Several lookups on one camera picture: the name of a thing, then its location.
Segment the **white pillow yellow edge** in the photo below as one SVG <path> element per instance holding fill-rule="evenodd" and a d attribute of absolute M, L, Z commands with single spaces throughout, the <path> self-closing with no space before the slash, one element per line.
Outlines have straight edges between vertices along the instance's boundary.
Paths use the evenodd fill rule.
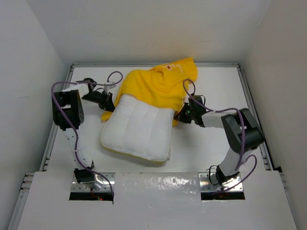
<path fill-rule="evenodd" d="M 101 131 L 100 143 L 115 152 L 165 162 L 170 157 L 174 113 L 124 94 Z"/>

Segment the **yellow pillowcase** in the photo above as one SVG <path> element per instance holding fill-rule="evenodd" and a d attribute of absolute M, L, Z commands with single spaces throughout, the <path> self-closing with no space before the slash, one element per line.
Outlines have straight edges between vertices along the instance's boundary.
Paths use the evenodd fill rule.
<path fill-rule="evenodd" d="M 127 94 L 157 108 L 172 109 L 178 113 L 189 88 L 185 79 L 197 80 L 198 70 L 194 59 L 189 57 L 155 66 L 149 70 L 135 69 L 124 78 L 114 105 Z"/>

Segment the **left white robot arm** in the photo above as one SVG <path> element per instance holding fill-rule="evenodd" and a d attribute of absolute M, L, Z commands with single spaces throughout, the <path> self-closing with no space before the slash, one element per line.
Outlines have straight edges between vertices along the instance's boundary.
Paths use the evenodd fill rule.
<path fill-rule="evenodd" d="M 68 84 L 69 87 L 62 91 L 54 91 L 55 86 L 61 83 Z M 75 178 L 79 184 L 90 185 L 94 190 L 99 189 L 103 182 L 110 188 L 112 184 L 106 176 L 95 171 L 91 154 L 81 140 L 85 119 L 82 100 L 95 103 L 100 109 L 108 112 L 115 110 L 113 94 L 108 91 L 109 87 L 113 87 L 113 83 L 103 84 L 101 92 L 95 89 L 98 85 L 93 79 L 85 78 L 76 82 L 56 82 L 51 88 L 53 121 L 68 140 L 75 161 Z"/>

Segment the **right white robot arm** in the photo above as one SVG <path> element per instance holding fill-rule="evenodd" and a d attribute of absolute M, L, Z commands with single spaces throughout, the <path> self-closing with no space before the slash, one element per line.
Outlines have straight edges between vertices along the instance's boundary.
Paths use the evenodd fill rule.
<path fill-rule="evenodd" d="M 215 178 L 219 185 L 237 176 L 248 156 L 264 142 L 264 133 L 249 109 L 215 111 L 207 108 L 199 95 L 191 96 L 174 119 L 185 124 L 193 121 L 200 127 L 224 130 L 229 150 L 216 167 Z"/>

